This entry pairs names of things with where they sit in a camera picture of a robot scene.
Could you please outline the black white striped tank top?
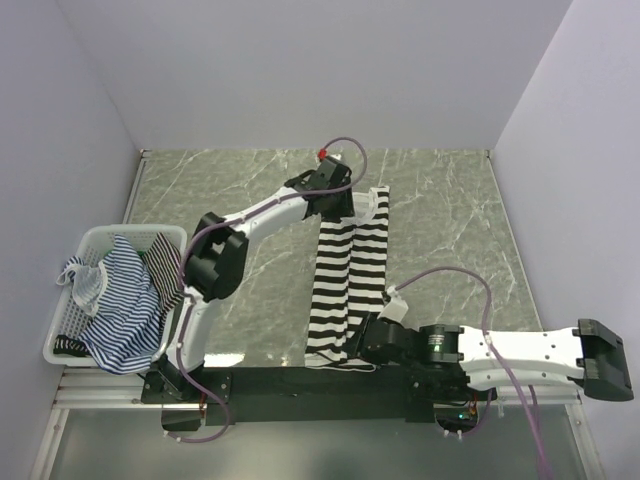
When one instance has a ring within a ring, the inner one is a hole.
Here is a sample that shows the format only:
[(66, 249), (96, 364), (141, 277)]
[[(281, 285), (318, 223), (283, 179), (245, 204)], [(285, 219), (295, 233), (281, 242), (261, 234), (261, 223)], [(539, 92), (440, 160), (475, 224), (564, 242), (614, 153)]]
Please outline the black white striped tank top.
[(388, 186), (354, 195), (355, 215), (320, 224), (304, 366), (371, 372), (350, 358), (347, 341), (383, 307), (389, 237)]

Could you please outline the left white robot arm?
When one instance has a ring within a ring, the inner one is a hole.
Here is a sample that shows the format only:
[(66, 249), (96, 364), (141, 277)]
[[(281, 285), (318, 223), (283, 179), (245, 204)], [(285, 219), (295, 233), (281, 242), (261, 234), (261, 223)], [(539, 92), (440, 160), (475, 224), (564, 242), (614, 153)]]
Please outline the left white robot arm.
[(243, 281), (249, 251), (279, 230), (313, 215), (351, 216), (352, 170), (335, 156), (321, 160), (285, 182), (273, 195), (240, 212), (201, 217), (185, 252), (180, 278), (185, 302), (175, 334), (166, 349), (175, 367), (164, 389), (176, 401), (193, 399), (200, 388), (194, 370), (204, 364), (206, 345), (221, 303)]

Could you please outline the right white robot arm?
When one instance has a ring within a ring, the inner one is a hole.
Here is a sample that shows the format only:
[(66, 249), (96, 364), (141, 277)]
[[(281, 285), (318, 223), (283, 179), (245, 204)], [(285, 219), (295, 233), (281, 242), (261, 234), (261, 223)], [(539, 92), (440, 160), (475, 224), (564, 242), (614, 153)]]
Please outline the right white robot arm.
[(417, 330), (372, 314), (344, 347), (350, 359), (403, 368), (432, 402), (520, 385), (578, 387), (588, 398), (634, 398), (622, 338), (593, 319), (541, 332), (483, 332), (434, 324)]

